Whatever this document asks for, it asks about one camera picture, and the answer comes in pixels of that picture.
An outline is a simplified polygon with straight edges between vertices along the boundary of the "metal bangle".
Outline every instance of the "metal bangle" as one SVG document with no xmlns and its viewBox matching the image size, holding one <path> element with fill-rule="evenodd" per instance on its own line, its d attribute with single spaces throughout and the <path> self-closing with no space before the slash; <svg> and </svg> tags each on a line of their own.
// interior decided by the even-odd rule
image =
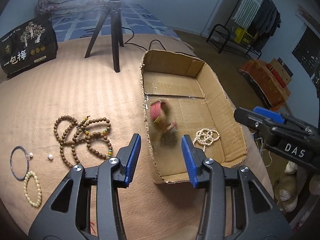
<svg viewBox="0 0 320 240">
<path fill-rule="evenodd" d="M 16 176 L 16 174 L 14 174 L 13 169 L 12 169 L 12 156 L 13 156 L 13 153 L 14 153 L 17 149 L 21 149 L 21 150 L 24 152 L 24 154 L 26 155 L 26 158 L 27 158 L 27 171 L 25 172 L 25 174 L 27 174 L 28 171 L 29 171 L 29 157 L 28 157 L 28 154 L 27 154 L 26 150 L 25 150 L 22 146 L 16 146 L 16 147 L 12 150 L 11 155 L 10 155 L 10 169 L 11 169 L 11 172 L 12 172 L 13 176 L 14 176 L 17 180 L 24 180 L 24 177 L 25 177 L 25 176 L 23 176 L 22 178 L 18 178 L 18 177 Z"/>
</svg>

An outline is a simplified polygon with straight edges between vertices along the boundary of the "blue patterned bedsheet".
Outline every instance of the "blue patterned bedsheet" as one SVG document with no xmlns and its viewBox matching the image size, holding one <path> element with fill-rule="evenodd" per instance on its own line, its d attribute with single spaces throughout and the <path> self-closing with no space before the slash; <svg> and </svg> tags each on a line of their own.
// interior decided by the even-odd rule
<svg viewBox="0 0 320 240">
<path fill-rule="evenodd" d="M 90 37 L 99 21 L 103 10 L 74 13 L 68 15 L 52 15 L 52 26 L 57 35 L 57 41 L 68 41 Z M 148 10 L 139 4 L 125 4 L 121 6 L 122 26 L 130 28 L 135 34 L 158 34 L 179 39 L 177 34 Z M 111 25 L 108 17 L 99 35 L 110 35 Z M 122 29 L 123 33 L 132 32 Z"/>
</svg>

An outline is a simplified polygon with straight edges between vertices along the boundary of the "black package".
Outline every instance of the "black package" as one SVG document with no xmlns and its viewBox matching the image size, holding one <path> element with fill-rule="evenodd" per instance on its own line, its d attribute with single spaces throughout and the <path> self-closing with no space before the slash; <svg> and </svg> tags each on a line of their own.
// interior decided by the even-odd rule
<svg viewBox="0 0 320 240">
<path fill-rule="evenodd" d="M 58 44 L 51 14 L 40 15 L 0 38 L 0 65 L 8 78 L 55 59 Z"/>
</svg>

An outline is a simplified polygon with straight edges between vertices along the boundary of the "blue gripper pad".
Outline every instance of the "blue gripper pad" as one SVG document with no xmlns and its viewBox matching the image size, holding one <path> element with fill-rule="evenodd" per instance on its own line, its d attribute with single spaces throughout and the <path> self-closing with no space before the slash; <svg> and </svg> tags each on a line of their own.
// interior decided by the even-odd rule
<svg viewBox="0 0 320 240">
<path fill-rule="evenodd" d="M 130 157 L 127 163 L 126 171 L 125 171 L 125 178 L 124 183 L 128 186 L 132 180 L 133 175 L 136 170 L 139 154 L 141 150 L 141 136 L 138 134 L 138 136 L 135 139 L 135 142 L 132 147 L 132 151 L 130 153 Z"/>
<path fill-rule="evenodd" d="M 210 174 L 203 167 L 203 161 L 206 158 L 203 150 L 193 146 L 189 135 L 182 137 L 181 150 L 190 183 L 194 188 L 206 187 L 210 180 Z"/>
<path fill-rule="evenodd" d="M 187 167 L 190 183 L 193 185 L 194 188 L 197 188 L 199 184 L 199 181 L 197 178 L 197 167 L 185 136 L 183 136 L 181 140 L 181 150 L 182 150 L 184 162 Z"/>
<path fill-rule="evenodd" d="M 284 123 L 284 119 L 282 118 L 281 114 L 273 112 L 273 111 L 268 110 L 268 109 L 265 109 L 263 107 L 256 106 L 253 109 L 253 112 L 255 112 L 257 114 L 261 114 L 261 115 L 263 115 L 265 117 L 268 117 L 268 118 L 272 119 L 274 122 L 281 123 L 281 124 Z"/>
</svg>

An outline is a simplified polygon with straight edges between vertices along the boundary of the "tree illustration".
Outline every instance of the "tree illustration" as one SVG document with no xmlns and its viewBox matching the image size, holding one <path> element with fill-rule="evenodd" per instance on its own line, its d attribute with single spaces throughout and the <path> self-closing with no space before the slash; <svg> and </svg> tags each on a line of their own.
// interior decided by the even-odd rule
<svg viewBox="0 0 320 240">
<path fill-rule="evenodd" d="M 45 32 L 45 28 L 41 25 L 36 25 L 33 27 L 33 35 L 37 37 L 35 43 L 40 42 L 41 34 Z"/>
<path fill-rule="evenodd" d="M 35 28 L 35 26 L 36 26 L 36 24 L 34 24 L 33 22 L 29 22 L 28 26 L 26 27 L 26 31 L 30 32 L 31 39 L 34 38 L 33 29 Z"/>
<path fill-rule="evenodd" d="M 28 39 L 30 39 L 30 32 L 24 31 L 20 37 L 21 42 L 24 42 L 25 47 L 28 47 Z"/>
<path fill-rule="evenodd" d="M 35 43 L 40 42 L 41 34 L 45 32 L 45 28 L 41 25 L 35 24 L 33 22 L 29 22 L 28 26 L 26 26 L 25 31 L 20 37 L 21 42 L 25 43 L 25 47 L 28 47 L 28 39 L 33 39 L 37 37 Z"/>
</svg>

